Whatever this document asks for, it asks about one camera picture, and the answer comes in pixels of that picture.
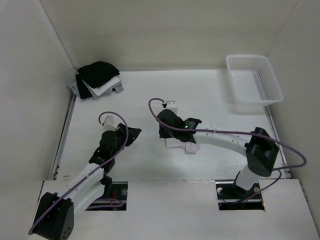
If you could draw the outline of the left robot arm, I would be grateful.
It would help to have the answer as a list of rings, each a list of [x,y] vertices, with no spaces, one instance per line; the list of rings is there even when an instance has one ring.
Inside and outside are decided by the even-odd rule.
[[[115,165],[115,157],[130,146],[141,131],[122,123],[108,127],[79,175],[60,191],[46,192],[40,198],[29,234],[47,240],[67,240],[74,229],[75,217],[96,199],[105,200],[112,195],[112,179],[108,173]]]

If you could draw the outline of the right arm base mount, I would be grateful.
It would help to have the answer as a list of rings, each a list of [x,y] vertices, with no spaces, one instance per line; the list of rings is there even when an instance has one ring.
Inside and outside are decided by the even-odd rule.
[[[238,188],[231,181],[218,181],[215,187],[220,211],[265,210],[262,195],[256,194],[260,190],[257,182],[250,190]]]

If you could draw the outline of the white folded tank top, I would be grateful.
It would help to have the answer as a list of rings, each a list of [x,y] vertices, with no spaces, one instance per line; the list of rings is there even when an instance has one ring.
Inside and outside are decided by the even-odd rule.
[[[84,83],[84,85],[86,87],[88,87],[89,91],[91,91],[92,93],[94,93],[97,97],[104,94],[108,89],[111,89],[114,85],[118,84],[121,80],[114,76],[113,78],[111,78],[108,82],[106,82],[105,84],[103,84],[100,87],[90,87],[84,80],[82,81]]]

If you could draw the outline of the black folded tank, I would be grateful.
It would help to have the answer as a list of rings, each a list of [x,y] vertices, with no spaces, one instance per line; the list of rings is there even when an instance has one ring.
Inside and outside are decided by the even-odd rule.
[[[75,75],[76,85],[79,92],[79,96],[82,100],[92,98],[93,95],[89,91],[89,89],[84,84],[83,80],[81,79],[79,74]]]
[[[114,65],[103,61],[82,66],[77,69],[77,72],[81,79],[94,89],[101,87],[120,74]]]

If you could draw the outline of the white plastic basket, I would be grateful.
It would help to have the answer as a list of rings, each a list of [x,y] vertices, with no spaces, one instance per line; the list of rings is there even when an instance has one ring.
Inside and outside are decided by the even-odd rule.
[[[263,55],[234,54],[225,58],[235,106],[267,107],[284,100],[270,60]]]

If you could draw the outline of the white tank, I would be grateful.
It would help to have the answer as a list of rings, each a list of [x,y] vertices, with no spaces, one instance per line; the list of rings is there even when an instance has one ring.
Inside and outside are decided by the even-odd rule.
[[[181,142],[175,138],[165,139],[165,147],[167,149],[183,149],[187,155],[195,155],[200,149],[200,146],[192,142]]]
[[[100,87],[90,87],[84,80],[82,81],[84,83],[84,85],[86,87],[88,87],[89,91],[91,91],[92,93],[94,93],[97,97],[104,94],[108,89],[111,89],[114,85],[118,84],[121,80],[114,76],[113,78],[111,78],[108,82],[106,82],[105,84],[103,84]]]

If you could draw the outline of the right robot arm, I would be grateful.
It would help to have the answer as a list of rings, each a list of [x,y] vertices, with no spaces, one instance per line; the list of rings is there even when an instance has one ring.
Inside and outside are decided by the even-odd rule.
[[[273,141],[265,139],[268,133],[256,127],[250,140],[238,134],[222,134],[211,126],[196,118],[182,120],[170,109],[162,110],[157,116],[159,137],[168,141],[173,148],[178,142],[185,144],[186,150],[196,153],[201,145],[212,145],[234,151],[246,157],[247,164],[236,175],[231,192],[236,199],[246,199],[254,192],[255,184],[261,177],[270,177],[278,156],[279,147]]]

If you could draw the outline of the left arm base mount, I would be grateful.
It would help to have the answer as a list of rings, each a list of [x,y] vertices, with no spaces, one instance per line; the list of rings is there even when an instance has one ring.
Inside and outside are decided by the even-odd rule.
[[[125,211],[127,209],[129,184],[127,181],[116,181],[103,195],[98,197],[86,209],[87,211]]]

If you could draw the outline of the grey folded tank top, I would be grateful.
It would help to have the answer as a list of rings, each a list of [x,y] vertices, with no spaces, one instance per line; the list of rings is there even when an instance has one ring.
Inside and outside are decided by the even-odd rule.
[[[71,89],[73,94],[75,94],[77,97],[80,97],[77,81],[75,78],[71,82],[69,82],[67,86]],[[102,95],[108,95],[108,94],[111,94],[112,92],[116,92],[118,94],[118,93],[121,93],[122,91],[124,91],[124,88],[122,86],[122,82],[120,81],[114,86],[112,86],[111,88],[107,89]]]

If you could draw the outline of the lower black folded tank top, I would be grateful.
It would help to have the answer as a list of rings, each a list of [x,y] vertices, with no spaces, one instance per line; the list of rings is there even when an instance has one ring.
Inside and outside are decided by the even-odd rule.
[[[79,92],[79,96],[82,100],[92,98],[93,95],[89,91],[89,89],[84,84],[83,80],[81,79],[79,74],[75,75],[76,85]]]

